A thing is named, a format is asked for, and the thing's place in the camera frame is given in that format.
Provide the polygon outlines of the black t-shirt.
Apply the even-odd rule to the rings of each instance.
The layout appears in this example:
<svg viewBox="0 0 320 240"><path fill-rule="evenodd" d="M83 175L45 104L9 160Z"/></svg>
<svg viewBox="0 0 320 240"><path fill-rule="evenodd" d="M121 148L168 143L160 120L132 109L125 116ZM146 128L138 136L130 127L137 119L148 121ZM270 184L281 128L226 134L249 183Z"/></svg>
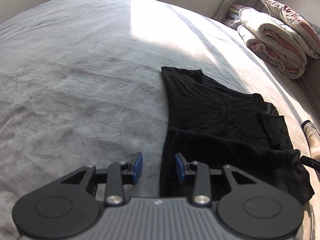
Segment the black t-shirt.
<svg viewBox="0 0 320 240"><path fill-rule="evenodd" d="M190 196L181 185L175 154L212 169L232 165L305 204L314 194L285 119L258 94L243 94L201 70L162 68L169 122L160 171L162 197Z"/></svg>

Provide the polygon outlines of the folded cream black garment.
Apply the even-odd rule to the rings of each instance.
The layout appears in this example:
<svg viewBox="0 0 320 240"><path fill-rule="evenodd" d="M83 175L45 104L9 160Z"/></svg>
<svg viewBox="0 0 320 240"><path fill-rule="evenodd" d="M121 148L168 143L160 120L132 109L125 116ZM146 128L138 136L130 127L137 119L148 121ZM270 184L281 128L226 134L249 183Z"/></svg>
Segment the folded cream black garment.
<svg viewBox="0 0 320 240"><path fill-rule="evenodd" d="M306 120L301 124L302 130L307 139L310 156L317 161L320 160L320 136L314 123Z"/></svg>

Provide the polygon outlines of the grey quilted headboard cover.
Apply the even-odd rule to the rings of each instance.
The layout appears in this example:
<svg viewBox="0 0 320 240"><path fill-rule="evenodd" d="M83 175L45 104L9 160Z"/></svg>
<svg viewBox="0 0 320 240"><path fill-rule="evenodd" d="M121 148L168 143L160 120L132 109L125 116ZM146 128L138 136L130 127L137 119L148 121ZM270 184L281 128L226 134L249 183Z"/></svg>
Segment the grey quilted headboard cover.
<svg viewBox="0 0 320 240"><path fill-rule="evenodd" d="M319 122L319 33L304 19L295 22L296 32L307 46L308 56L303 75L295 83L299 91L299 101L306 112Z"/></svg>

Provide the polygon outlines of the grey bed sheet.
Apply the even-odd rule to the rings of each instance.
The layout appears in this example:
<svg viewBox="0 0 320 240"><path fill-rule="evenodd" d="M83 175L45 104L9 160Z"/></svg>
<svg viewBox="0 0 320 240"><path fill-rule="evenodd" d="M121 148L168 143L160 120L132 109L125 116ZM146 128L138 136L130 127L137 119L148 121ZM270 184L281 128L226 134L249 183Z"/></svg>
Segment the grey bed sheet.
<svg viewBox="0 0 320 240"><path fill-rule="evenodd" d="M305 204L199 161L194 182L179 182L190 196L160 195L163 67L260 94L309 154L296 83L237 31L154 0L52 0L1 25L1 239L319 239L319 179L304 165Z"/></svg>

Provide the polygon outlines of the pink beige pillow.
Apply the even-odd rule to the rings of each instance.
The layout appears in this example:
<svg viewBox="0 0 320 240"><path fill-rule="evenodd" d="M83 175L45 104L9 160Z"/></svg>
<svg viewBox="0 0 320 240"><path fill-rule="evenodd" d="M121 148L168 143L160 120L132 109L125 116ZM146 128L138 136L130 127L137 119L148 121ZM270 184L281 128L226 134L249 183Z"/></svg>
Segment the pink beige pillow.
<svg viewBox="0 0 320 240"><path fill-rule="evenodd" d="M294 31L296 31L309 46L304 49L306 55L313 59L319 59L319 36L316 34L312 26L297 12L291 9L288 5L282 4L274 0L260 0L268 9L268 13Z"/></svg>

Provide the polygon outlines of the folded beige pink quilt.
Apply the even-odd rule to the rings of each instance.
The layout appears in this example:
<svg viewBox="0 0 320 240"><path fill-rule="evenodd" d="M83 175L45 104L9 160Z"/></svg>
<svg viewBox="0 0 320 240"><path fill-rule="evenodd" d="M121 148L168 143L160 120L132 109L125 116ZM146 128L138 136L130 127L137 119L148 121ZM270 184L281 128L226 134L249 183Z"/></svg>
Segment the folded beige pink quilt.
<svg viewBox="0 0 320 240"><path fill-rule="evenodd" d="M240 9L239 18L238 34L255 55L289 79L303 75L309 46L299 33L281 20L250 7Z"/></svg>

